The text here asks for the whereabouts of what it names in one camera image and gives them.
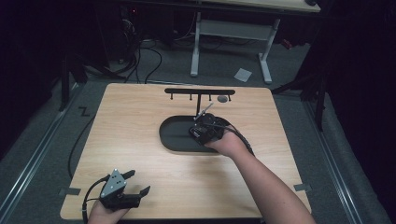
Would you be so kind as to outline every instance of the gray carpet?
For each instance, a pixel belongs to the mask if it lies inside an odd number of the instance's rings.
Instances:
[[[282,46],[274,45],[268,58],[274,82],[268,86],[263,83],[261,69],[257,61],[256,53],[261,44],[255,42],[243,47],[222,44],[217,49],[210,49],[216,48],[217,44],[205,43],[203,47],[206,49],[202,49],[201,52],[200,75],[194,78],[190,77],[191,46],[174,45],[172,48],[168,48],[156,44],[153,49],[161,53],[163,62],[149,78],[149,82],[167,81],[273,89],[294,79],[309,50],[309,46],[284,49]],[[145,45],[146,47],[152,46],[153,42],[147,42]],[[141,56],[138,75],[140,81],[144,81],[146,74],[158,64],[160,57],[147,49],[141,50]],[[113,63],[112,69],[120,66]],[[247,82],[233,78],[239,68],[252,72]],[[68,188],[70,184],[67,162],[78,136],[95,114],[106,85],[114,81],[107,77],[90,76],[90,80],[83,87],[82,92],[70,105],[70,109],[49,144],[48,153],[13,210],[8,223],[81,223],[81,221],[62,220],[59,215],[64,201],[62,189]],[[136,81],[136,76],[133,74],[130,82]],[[307,195],[313,216],[317,223],[349,223],[326,166],[321,143],[316,135],[316,128],[312,125],[311,118],[296,93],[298,92],[286,91],[274,97],[302,180],[312,187]],[[0,202],[3,202],[11,191],[24,165],[33,155],[41,137],[58,114],[57,110],[61,99],[60,85],[53,89],[53,94],[54,96],[32,117],[19,140],[0,163],[0,178],[3,180],[0,189]],[[89,114],[89,116],[82,116],[81,107],[86,107],[85,114]],[[340,172],[359,208],[362,223],[390,223],[344,137],[328,97],[323,128]],[[89,128],[78,141],[71,160],[72,171],[77,166],[88,133]]]

